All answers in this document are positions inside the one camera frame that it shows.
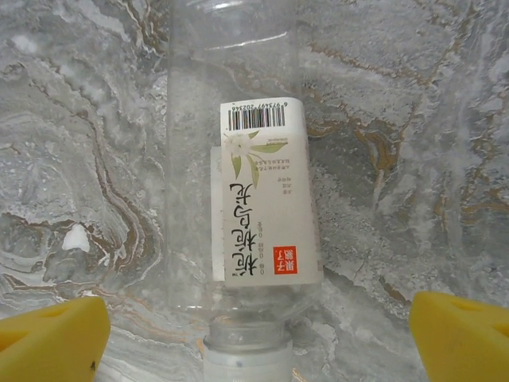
bottle label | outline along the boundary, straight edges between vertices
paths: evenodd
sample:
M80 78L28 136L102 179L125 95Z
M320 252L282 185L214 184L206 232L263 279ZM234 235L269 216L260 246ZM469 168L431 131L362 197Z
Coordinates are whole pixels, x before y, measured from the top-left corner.
M221 148L211 152L214 279L227 287L320 282L302 102L253 99L220 112Z

bottle neck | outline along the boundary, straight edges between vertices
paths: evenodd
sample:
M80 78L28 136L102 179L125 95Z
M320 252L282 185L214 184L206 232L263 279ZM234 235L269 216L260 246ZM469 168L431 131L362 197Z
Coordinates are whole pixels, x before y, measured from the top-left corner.
M280 321L253 321L220 317L209 324L204 344L223 352L250 352L285 347L289 334Z

white bottle cap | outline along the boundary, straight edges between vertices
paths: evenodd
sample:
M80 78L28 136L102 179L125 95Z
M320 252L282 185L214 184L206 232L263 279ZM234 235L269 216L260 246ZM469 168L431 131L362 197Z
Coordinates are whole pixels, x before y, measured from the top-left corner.
M249 353L225 353L204 347L205 382L289 382L293 344Z

white spot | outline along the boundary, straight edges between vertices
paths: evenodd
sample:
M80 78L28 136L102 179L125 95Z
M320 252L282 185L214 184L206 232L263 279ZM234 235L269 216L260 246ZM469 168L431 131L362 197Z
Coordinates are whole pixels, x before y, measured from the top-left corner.
M101 260L99 260L99 265L104 265L105 267L108 267L110 265L110 256L105 255Z
M81 297L97 297L97 294L91 290L86 290L81 294Z
M375 336L373 336L373 333L370 330L361 328L358 328L356 330L356 337L363 342L370 342L375 338Z
M27 36L24 36L22 34L14 36L13 43L16 45L16 48L22 51L23 53L34 54L38 50L37 44L31 41Z
M62 249L68 251L70 249L79 248L82 251L90 251L90 244L88 243L87 233L81 224L74 224L71 231L67 232L62 243Z

marble surface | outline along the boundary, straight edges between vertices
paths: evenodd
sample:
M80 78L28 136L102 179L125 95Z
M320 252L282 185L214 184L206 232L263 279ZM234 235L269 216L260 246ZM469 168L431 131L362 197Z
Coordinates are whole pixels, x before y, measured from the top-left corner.
M507 0L300 0L326 281L289 324L294 380L426 381L416 291L509 305L507 20ZM0 0L0 317L102 296L101 382L203 378L203 327L154 283L168 23L166 0Z

